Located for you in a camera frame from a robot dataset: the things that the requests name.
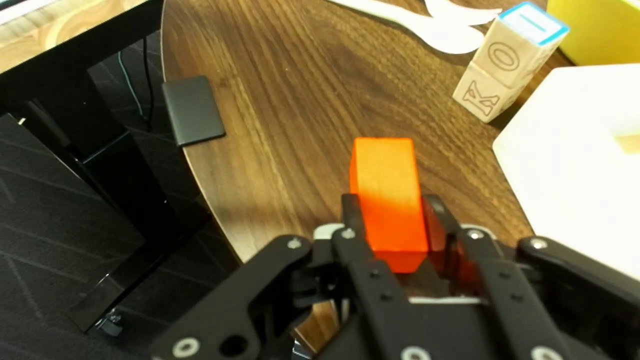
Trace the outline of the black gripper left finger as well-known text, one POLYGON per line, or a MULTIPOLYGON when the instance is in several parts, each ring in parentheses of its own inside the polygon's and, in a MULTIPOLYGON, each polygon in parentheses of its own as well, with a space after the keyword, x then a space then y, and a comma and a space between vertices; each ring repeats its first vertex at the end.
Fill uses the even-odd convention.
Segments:
POLYGON ((411 303, 389 265, 365 241, 361 200, 343 197, 344 226, 332 236, 332 253, 343 268, 343 295, 351 316, 330 341, 337 360, 428 360, 428 350, 412 337, 411 303))

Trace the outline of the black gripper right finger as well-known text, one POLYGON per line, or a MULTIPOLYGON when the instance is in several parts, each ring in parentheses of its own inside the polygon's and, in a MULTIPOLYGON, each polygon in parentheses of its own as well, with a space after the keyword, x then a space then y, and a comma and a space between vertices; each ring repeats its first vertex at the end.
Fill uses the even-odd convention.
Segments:
POLYGON ((425 203, 432 234, 445 241, 442 274, 453 293, 480 299, 506 360, 533 360, 535 297, 524 274, 488 231, 461 224, 436 194, 425 203))

